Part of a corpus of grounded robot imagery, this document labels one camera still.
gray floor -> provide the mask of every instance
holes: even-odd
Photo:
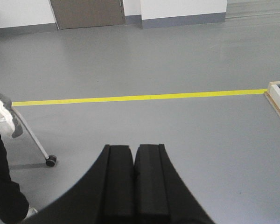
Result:
[[[280,15],[142,30],[138,25],[0,37],[0,90],[13,101],[263,89],[280,80]],[[4,139],[11,175],[41,209],[105,144],[164,143],[218,224],[280,224],[280,119],[263,95],[17,108],[27,133]]]

white wall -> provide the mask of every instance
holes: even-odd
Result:
[[[142,19],[226,12],[227,0],[140,0]]]
[[[140,0],[123,0],[125,16],[141,15]]]
[[[0,28],[55,23],[49,0],[0,0]]]

doorway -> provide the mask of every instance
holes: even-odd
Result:
[[[59,29],[125,23],[122,0],[51,0]]]

chair leg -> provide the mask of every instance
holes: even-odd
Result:
[[[33,133],[32,129],[30,128],[30,126],[28,125],[28,123],[24,119],[24,117],[13,106],[12,106],[12,110],[14,111],[15,115],[18,117],[20,122],[23,124],[23,126],[26,128],[27,132],[29,133],[29,135],[31,136],[31,138],[33,139],[33,141],[35,142],[37,147],[40,149],[41,153],[43,154],[44,158],[46,159],[46,164],[50,167],[53,167],[55,165],[55,162],[57,161],[56,156],[47,154],[46,150],[42,147],[41,143],[39,142],[36,135]]]

caster wheel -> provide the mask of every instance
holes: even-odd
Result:
[[[49,158],[46,160],[46,165],[49,167],[55,166],[57,157],[54,155],[49,155]]]

